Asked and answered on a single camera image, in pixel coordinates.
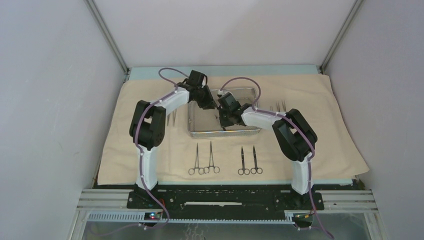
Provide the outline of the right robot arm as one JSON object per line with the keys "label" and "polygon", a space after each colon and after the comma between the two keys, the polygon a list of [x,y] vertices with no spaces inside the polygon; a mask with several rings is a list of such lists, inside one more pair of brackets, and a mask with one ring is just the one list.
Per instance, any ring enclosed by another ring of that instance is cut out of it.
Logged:
{"label": "right robot arm", "polygon": [[272,131],[286,158],[292,161],[291,204],[304,209],[311,202],[308,193],[312,187],[311,158],[315,155],[317,134],[298,109],[288,112],[271,112],[255,108],[252,104],[241,105],[231,92],[218,91],[220,125],[256,127]]}

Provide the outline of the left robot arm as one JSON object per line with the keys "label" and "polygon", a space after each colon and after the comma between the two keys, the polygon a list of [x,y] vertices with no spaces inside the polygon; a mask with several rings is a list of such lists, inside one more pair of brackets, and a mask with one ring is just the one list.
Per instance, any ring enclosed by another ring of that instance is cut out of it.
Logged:
{"label": "left robot arm", "polygon": [[143,189],[138,201],[145,208],[153,208],[158,202],[158,194],[152,189],[158,184],[157,150],[165,138],[167,117],[192,101],[204,110],[218,108],[204,73],[192,70],[182,82],[171,83],[174,88],[161,98],[137,102],[129,127],[139,158],[136,185]]}

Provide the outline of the metal surgical instrument tray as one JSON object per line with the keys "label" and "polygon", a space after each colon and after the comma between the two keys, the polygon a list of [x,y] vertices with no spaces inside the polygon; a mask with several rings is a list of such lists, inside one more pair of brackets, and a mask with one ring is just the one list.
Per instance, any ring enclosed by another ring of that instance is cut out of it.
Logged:
{"label": "metal surgical instrument tray", "polygon": [[[257,97],[253,87],[229,88],[240,105],[252,104]],[[255,126],[235,124],[233,118],[221,116],[218,109],[202,109],[194,101],[187,105],[187,130],[193,138],[239,137],[258,134],[261,129]]]}

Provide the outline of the metal surgical scissors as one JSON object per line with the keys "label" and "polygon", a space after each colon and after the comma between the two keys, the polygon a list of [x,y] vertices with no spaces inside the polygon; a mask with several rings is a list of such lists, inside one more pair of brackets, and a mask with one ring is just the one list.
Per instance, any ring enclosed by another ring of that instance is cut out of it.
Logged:
{"label": "metal surgical scissors", "polygon": [[254,167],[250,169],[250,173],[253,175],[256,175],[256,174],[261,175],[263,173],[263,169],[258,166],[257,152],[256,152],[255,146],[252,147],[252,154],[253,154]]}

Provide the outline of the metal hemostat clamp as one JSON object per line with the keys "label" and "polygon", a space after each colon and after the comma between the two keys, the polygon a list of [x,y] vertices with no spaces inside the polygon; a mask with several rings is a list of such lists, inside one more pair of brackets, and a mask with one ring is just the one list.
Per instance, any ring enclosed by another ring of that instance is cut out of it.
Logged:
{"label": "metal hemostat clamp", "polygon": [[209,174],[210,172],[213,172],[214,174],[218,174],[220,173],[221,169],[215,165],[214,162],[214,154],[213,154],[213,145],[212,142],[209,142],[209,162],[208,162],[208,166],[205,166],[203,168],[203,173],[204,174]]}
{"label": "metal hemostat clamp", "polygon": [[205,174],[205,170],[203,167],[200,167],[200,161],[199,161],[199,145],[196,144],[196,150],[195,150],[195,161],[192,168],[188,169],[188,174],[190,176],[194,175],[195,173],[198,173],[199,175]]}

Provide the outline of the beige cloth wrap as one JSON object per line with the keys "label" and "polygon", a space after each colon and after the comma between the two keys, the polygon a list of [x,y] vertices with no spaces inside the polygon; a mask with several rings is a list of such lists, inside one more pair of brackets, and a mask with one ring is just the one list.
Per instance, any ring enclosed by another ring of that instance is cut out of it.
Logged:
{"label": "beige cloth wrap", "polygon": [[[317,135],[315,156],[311,160],[315,182],[338,182],[366,173],[369,167],[356,148],[344,124],[330,79],[321,74],[258,75],[247,79],[211,76],[208,86],[251,88],[258,83],[261,109],[283,100],[287,110],[301,112]],[[155,101],[174,86],[163,79],[130,80],[120,91],[111,127],[103,148],[98,174],[99,185],[133,184],[139,171],[137,148],[129,134],[138,101]],[[220,173],[189,175],[194,166],[198,144],[199,166],[208,166],[212,142],[214,164]],[[253,146],[262,174],[239,175],[241,147],[247,169],[254,167]],[[157,178],[161,184],[285,184],[292,179],[292,163],[282,153],[275,134],[262,129],[250,136],[193,138],[188,132],[188,109],[177,110],[175,126],[171,121],[158,148]]]}

